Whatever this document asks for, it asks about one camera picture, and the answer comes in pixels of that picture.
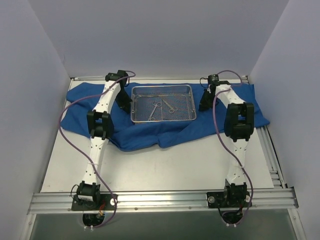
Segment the steel wire mesh tray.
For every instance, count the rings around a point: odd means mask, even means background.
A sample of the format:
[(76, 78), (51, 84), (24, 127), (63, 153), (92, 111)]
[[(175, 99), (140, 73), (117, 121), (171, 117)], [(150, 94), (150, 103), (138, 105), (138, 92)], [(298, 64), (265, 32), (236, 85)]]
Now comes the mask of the steel wire mesh tray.
[[(136, 124), (155, 122), (184, 122), (197, 118), (193, 91), (188, 84), (135, 86), (131, 90), (131, 121)], [(173, 114), (162, 101), (166, 100), (171, 106), (177, 107)], [(149, 121), (153, 102), (161, 102), (154, 112), (154, 120)]]

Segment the blue surgical wrap cloth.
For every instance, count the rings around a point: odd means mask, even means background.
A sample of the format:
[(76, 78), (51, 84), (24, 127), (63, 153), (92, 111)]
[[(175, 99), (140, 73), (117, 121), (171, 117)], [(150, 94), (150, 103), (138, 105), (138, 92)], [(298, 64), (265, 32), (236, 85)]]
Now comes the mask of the blue surgical wrap cloth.
[[(99, 100), (96, 95), (100, 94), (103, 89), (103, 84), (84, 82), (69, 90), (66, 100), (73, 103), (73, 106), (67, 110), (61, 127), (66, 131), (89, 138), (87, 113), (96, 106)], [(196, 115), (197, 118), (193, 121), (134, 124), (130, 115), (115, 103), (111, 110), (114, 133), (110, 142), (124, 152), (131, 152), (155, 144), (161, 148), (168, 148), (214, 135), (216, 130), (212, 111), (197, 111)]]

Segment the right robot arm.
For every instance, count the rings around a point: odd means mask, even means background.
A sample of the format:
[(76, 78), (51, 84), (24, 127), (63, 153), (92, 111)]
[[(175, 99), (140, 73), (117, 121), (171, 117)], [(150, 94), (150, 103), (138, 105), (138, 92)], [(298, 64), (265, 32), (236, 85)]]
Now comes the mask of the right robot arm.
[[(222, 147), (229, 154), (226, 191), (222, 193), (222, 200), (225, 205), (232, 207), (239, 201), (249, 202), (251, 199), (247, 191), (246, 180), (249, 177), (245, 170), (245, 160), (248, 143), (254, 132), (255, 106), (238, 96), (227, 80), (219, 80), (218, 74), (211, 74), (205, 79), (207, 87), (201, 97), (199, 111), (212, 108), (216, 134)], [(227, 142), (223, 142), (218, 130), (217, 101), (226, 107), (223, 130)]]

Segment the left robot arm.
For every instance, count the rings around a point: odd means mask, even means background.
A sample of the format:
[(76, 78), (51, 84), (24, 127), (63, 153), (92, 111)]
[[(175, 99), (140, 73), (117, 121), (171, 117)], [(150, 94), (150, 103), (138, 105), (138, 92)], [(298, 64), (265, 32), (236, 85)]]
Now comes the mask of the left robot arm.
[(125, 91), (129, 74), (124, 70), (108, 73), (98, 103), (87, 115), (87, 126), (90, 136), (90, 158), (83, 180), (76, 190), (75, 199), (83, 203), (88, 209), (95, 210), (100, 206), (100, 184), (98, 184), (98, 168), (102, 161), (104, 146), (114, 133), (114, 123), (111, 118), (113, 104), (125, 113), (131, 111), (131, 98)]

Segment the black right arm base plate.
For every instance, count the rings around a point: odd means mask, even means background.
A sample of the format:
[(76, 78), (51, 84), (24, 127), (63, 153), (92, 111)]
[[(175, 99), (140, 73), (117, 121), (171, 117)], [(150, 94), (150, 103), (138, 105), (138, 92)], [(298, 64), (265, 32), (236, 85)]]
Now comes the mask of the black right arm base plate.
[(249, 193), (207, 192), (207, 205), (210, 209), (245, 208), (252, 206)]

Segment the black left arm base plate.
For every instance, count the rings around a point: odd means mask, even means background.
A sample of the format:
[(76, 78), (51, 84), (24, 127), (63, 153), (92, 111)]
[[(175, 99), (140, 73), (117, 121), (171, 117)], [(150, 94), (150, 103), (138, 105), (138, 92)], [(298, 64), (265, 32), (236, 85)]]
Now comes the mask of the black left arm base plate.
[(75, 195), (71, 206), (72, 211), (111, 211), (114, 209), (115, 201), (109, 193), (102, 193), (96, 198), (86, 195)]

